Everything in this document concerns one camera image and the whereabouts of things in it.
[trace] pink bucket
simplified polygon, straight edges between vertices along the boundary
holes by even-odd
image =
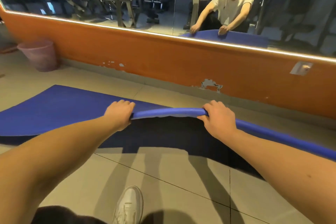
[[[24,53],[36,70],[40,72],[50,72],[57,69],[57,59],[53,42],[40,40],[30,43],[21,43],[17,48]]]

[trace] white t-shirt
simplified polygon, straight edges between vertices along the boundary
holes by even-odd
[[[212,0],[214,11],[218,10],[218,20],[222,25],[229,25],[239,14],[243,4],[253,4],[254,0]]]

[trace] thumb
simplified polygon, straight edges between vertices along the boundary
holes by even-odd
[[[209,117],[206,115],[198,116],[197,119],[202,120],[204,122],[204,125],[208,124]]]

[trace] black pants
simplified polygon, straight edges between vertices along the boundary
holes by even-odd
[[[208,16],[205,18],[204,22],[202,23],[200,31],[219,29],[221,26],[223,26],[223,25],[217,19],[216,15],[214,13],[210,13],[210,14],[208,14]],[[243,21],[240,25],[238,25],[232,31],[247,33],[247,31],[249,30],[249,27],[250,27],[250,22],[246,19],[245,21]]]
[[[62,206],[45,206],[37,209],[31,224],[106,224],[90,217],[79,216]]]

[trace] mirror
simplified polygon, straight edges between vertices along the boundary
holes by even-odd
[[[336,57],[336,0],[1,1],[7,10]]]

